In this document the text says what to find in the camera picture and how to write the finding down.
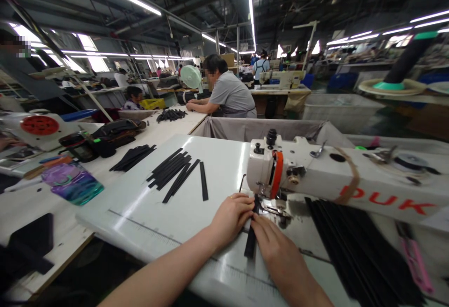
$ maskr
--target forearm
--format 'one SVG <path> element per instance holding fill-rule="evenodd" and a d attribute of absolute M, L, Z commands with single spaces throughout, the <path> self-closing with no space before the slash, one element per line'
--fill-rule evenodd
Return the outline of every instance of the forearm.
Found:
<path fill-rule="evenodd" d="M 206 105 L 193 104 L 190 107 L 191 107 L 191 109 L 193 109 L 194 111 L 197 111 L 199 113 L 207 113 L 207 114 L 212 113 L 212 110 L 210 109 L 208 104 L 206 104 Z"/>
<path fill-rule="evenodd" d="M 333 304 L 310 273 L 304 262 L 304 270 L 299 273 L 298 281 L 280 285 L 279 291 L 293 307 L 332 307 Z"/>
<path fill-rule="evenodd" d="M 100 306 L 170 306 L 215 253 L 213 240 L 208 228 L 201 230 L 123 282 Z"/>

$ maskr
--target ceiling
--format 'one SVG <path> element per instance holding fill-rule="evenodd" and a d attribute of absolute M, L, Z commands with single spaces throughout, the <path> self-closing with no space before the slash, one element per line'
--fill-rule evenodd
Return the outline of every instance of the ceiling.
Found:
<path fill-rule="evenodd" d="M 18 0 L 44 26 L 154 44 L 186 43 L 198 37 L 184 26 L 156 16 L 125 0 Z M 248 0 L 146 0 L 178 16 L 200 30 L 247 22 Z M 298 24 L 319 20 L 318 35 L 351 29 L 369 17 L 406 12 L 420 16 L 447 9 L 448 0 L 253 0 L 258 46 L 277 48 L 283 37 L 296 42 L 308 37 L 293 31 Z M 251 26 L 240 28 L 240 39 L 252 46 Z M 234 45 L 236 29 L 220 30 L 220 41 Z"/>

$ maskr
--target stack of black strips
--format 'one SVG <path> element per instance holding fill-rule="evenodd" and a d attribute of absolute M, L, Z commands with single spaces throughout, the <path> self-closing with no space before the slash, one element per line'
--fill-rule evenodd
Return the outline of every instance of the stack of black strips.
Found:
<path fill-rule="evenodd" d="M 182 148 L 179 148 L 175 153 L 170 155 L 161 164 L 159 164 L 153 171 L 152 175 L 146 179 L 147 182 L 154 180 L 148 185 L 149 188 L 157 186 L 158 190 L 161 190 L 167 185 L 170 180 L 179 173 L 176 180 L 167 192 L 162 203 L 168 203 L 170 198 L 178 191 L 184 181 L 189 177 L 195 167 L 200 164 L 201 168 L 201 183 L 203 186 L 203 201 L 208 200 L 206 175 L 204 172 L 204 164 L 197 159 L 192 165 L 190 163 L 191 157 L 187 155 L 187 152 L 181 153 Z"/>
<path fill-rule="evenodd" d="M 181 111 L 181 110 L 170 110 L 170 109 L 166 109 L 162 111 L 162 114 L 160 114 L 158 116 L 158 118 L 156 119 L 156 121 L 158 123 L 160 123 L 163 120 L 170 120 L 170 121 L 175 121 L 181 118 L 184 118 L 187 115 L 186 112 Z"/>
<path fill-rule="evenodd" d="M 401 254 L 365 211 L 305 199 L 348 295 L 362 307 L 423 306 L 420 289 Z"/>
<path fill-rule="evenodd" d="M 109 169 L 109 171 L 128 171 L 155 150 L 156 145 L 153 145 L 152 147 L 145 145 L 131 148 L 126 152 L 125 156 L 120 160 L 120 162 Z"/>

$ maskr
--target sewing machine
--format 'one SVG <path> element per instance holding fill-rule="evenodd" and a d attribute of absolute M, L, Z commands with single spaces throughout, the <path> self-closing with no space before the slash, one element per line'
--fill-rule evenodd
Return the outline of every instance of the sewing machine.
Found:
<path fill-rule="evenodd" d="M 246 177 L 282 221 L 290 218 L 287 194 L 304 193 L 449 232 L 448 172 L 447 156 L 317 146 L 303 137 L 288 142 L 272 129 L 251 141 Z"/>
<path fill-rule="evenodd" d="M 0 114 L 0 131 L 9 132 L 29 146 L 43 151 L 60 147 L 58 139 L 79 130 L 76 123 L 65 122 L 57 114 Z"/>
<path fill-rule="evenodd" d="M 292 88 L 297 88 L 305 77 L 304 71 L 268 71 L 261 72 L 260 82 L 263 84 L 265 81 L 270 79 L 279 79 L 279 84 L 275 85 L 262 85 L 262 88 L 279 88 L 280 90 L 289 90 Z"/>

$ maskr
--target yellow crate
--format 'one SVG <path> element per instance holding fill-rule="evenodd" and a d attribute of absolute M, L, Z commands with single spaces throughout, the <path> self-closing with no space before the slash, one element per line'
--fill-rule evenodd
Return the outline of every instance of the yellow crate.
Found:
<path fill-rule="evenodd" d="M 144 109 L 163 109 L 165 108 L 165 101 L 163 99 L 145 99 L 140 103 Z"/>

